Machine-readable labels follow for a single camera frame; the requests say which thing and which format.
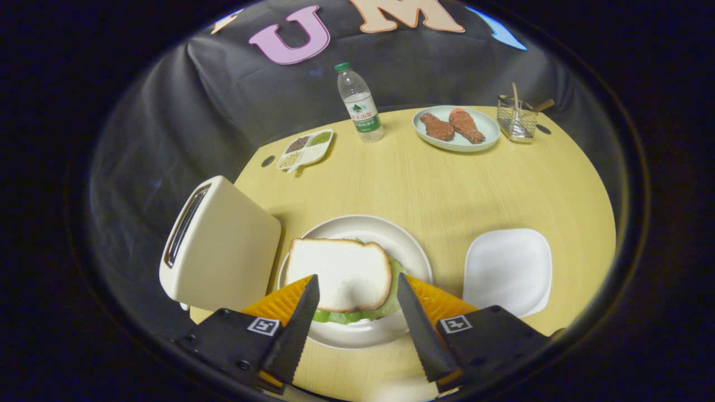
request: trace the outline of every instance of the white round plate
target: white round plate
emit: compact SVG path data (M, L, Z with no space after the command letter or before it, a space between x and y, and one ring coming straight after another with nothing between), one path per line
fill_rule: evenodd
M471 142L469 142L468 139L466 139L458 132L455 132L454 138L449 141L442 141L441 139L432 138L427 135L425 123L422 123L420 117L422 117L424 114L432 113L439 120L442 120L443 122L449 122L449 114L458 107L459 106L447 105L433 106L417 112L417 114L415 114L415 116L412 118L412 125L414 126L417 135L420 136L421 139L424 139L428 144L432 144L435 147L456 152L483 151L496 144L496 142L499 140L499 124L497 124L494 119L487 116L486 114L482 112L477 112L474 109L469 109L468 107L461 108L464 109L465 112L469 113L472 119L474 119L474 124L476 124L477 129L479 129L479 131L484 134L485 139L480 144L472 144Z
M427 255L412 235L392 222L370 215L346 215L321 223L305 233L308 239L352 239L376 242L402 264L409 276L432 283L432 268ZM278 273L278 288L285 285L285 256ZM308 338L333 348L372 348L392 342L408 332L402 310L387 317L351 324L310 324Z
M551 249L532 229L477 237L464 263L462 299L476 308L500 305L517 317L543 310L551 293Z

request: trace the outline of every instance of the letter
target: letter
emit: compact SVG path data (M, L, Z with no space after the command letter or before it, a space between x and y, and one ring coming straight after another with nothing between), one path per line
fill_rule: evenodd
M464 32L438 0L350 0L360 12L365 23L360 30L365 33L392 31L397 23L385 18L389 13L410 28L417 26L420 11L425 16L425 26L438 31Z
M225 16L225 17L221 18L220 20L216 21L216 24L214 25L214 30L211 31L211 35L215 34L216 32L220 31L221 29L223 29L224 26L227 26L228 24L230 24L231 21L235 20L236 17L238 17L238 14L241 14L241 11L243 11L243 9L233 12L233 13L229 14L228 16Z
M296 21L305 29L309 39L302 47L288 47L278 36L278 24L268 26L251 36L248 43L258 46L276 64L295 64L315 56L327 47L330 33L318 18L318 6L308 6L289 15L286 21Z
M494 37L494 39L500 41L503 44L515 47L519 50L526 50L526 46L522 45L518 40L516 40L516 38L511 34L511 32L509 32L509 30L507 30L504 25L502 25L499 21L495 20L494 18L491 18L490 16L482 14L471 7L467 7L466 9L473 12L474 14L479 15L479 17L487 23L487 25L492 29L492 36Z

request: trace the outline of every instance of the fried chicken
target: fried chicken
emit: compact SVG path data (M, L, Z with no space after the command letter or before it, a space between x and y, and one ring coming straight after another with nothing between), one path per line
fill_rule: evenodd
M420 120L422 120L422 123L425 123L427 135L430 137L441 139L442 141L449 141L454 138L454 127L447 122L439 120L434 114L425 113L420 117Z
M484 134L479 132L474 119L460 107L454 109L449 114L449 122L454 126L454 130L462 134L472 144L479 144L484 141Z

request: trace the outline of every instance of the pink letter u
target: pink letter u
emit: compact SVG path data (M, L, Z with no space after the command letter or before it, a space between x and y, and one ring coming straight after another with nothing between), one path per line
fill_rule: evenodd
M322 52L330 42L330 34L317 17L318 6L308 6L289 15L287 21L296 21L305 29L309 39L302 47L288 47L278 36L278 24L268 26L251 36L248 43L257 45L263 54L277 64L295 64Z

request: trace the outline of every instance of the light blue plate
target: light blue plate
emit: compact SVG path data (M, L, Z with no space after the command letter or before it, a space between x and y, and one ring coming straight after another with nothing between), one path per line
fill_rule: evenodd
M426 113L432 113L439 120L443 122L449 122L449 114L456 109L458 106L433 106L427 109L420 110L412 118L412 125L417 132L417 135L425 142L439 147L442 149L447 149L455 152L477 152L483 151L489 147L492 147L499 140L499 125L492 119L482 112L477 112L474 109L469 109L468 107L462 107L465 112L474 119L474 124L477 125L477 129L484 134L484 141L480 144L472 144L468 139L463 137L458 132L454 133L454 138L449 141L442 141L440 139L432 138L427 135L427 129L425 128L425 123L422 123L420 117Z

